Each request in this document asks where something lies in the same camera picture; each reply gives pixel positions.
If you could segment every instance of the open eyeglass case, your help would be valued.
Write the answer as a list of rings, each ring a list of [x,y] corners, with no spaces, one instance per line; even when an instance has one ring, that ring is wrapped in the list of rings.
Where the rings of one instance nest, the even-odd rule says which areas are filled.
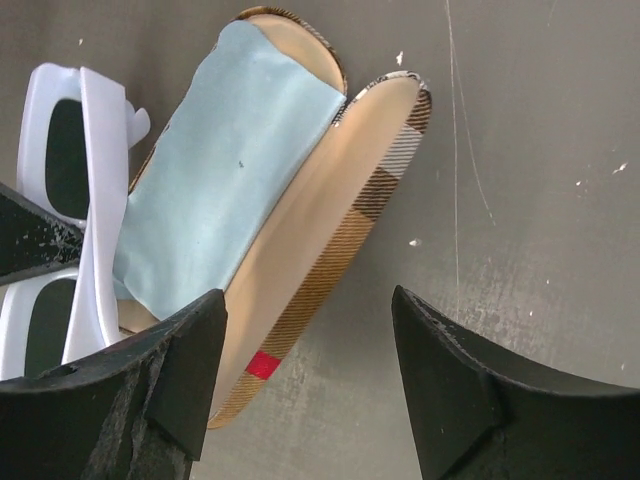
[[[76,287],[75,303],[96,298],[89,349],[223,290],[228,321],[209,426],[228,423],[346,271],[430,113],[426,85],[407,71],[379,77],[348,102],[337,54],[308,23],[279,8],[242,12],[202,60],[129,185],[106,246],[98,235],[104,214],[96,220],[93,209],[108,204],[100,200],[108,188],[92,184],[88,167],[86,231],[95,241],[85,241],[79,270],[91,262],[95,280],[112,267],[110,281],[88,282],[100,294]]]

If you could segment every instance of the white sunglasses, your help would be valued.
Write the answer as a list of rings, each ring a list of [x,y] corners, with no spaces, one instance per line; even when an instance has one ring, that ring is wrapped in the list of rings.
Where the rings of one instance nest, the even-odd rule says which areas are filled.
[[[56,210],[47,194],[46,155],[51,118],[63,100],[82,106],[89,208],[79,219]],[[147,112],[134,110],[122,85],[87,68],[43,64],[31,74],[18,149],[17,190],[85,232],[80,265],[10,285],[0,312],[0,380],[25,374],[35,302],[58,280],[75,280],[62,363],[122,339],[113,290],[113,259],[127,203],[129,149],[150,129]]]

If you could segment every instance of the dark lens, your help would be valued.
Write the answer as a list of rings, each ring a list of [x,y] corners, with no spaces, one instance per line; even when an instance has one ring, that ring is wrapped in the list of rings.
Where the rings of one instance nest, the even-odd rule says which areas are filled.
[[[82,123],[82,104],[62,100],[53,109],[45,181],[51,205],[63,215],[87,218],[89,183]]]
[[[37,377],[60,365],[69,329],[74,280],[58,280],[42,289],[33,307],[24,376]]]
[[[45,165],[51,205],[63,215],[86,219],[89,184],[80,102],[62,100],[55,106],[49,125]],[[60,365],[74,289],[74,280],[59,280],[40,292],[27,337],[26,377],[36,377]]]

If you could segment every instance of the gray surface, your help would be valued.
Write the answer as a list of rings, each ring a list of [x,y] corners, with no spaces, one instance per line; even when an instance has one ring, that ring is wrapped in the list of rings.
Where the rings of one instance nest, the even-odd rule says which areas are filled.
[[[389,314],[397,283],[532,359],[640,386],[640,3],[452,1],[457,161],[445,0],[274,3],[328,37],[352,95],[404,51],[403,67],[429,80],[434,116],[344,281],[250,408],[209,434],[193,476],[418,479]],[[250,5],[0,0],[0,178],[13,180],[39,62],[124,83],[155,137],[219,30]]]

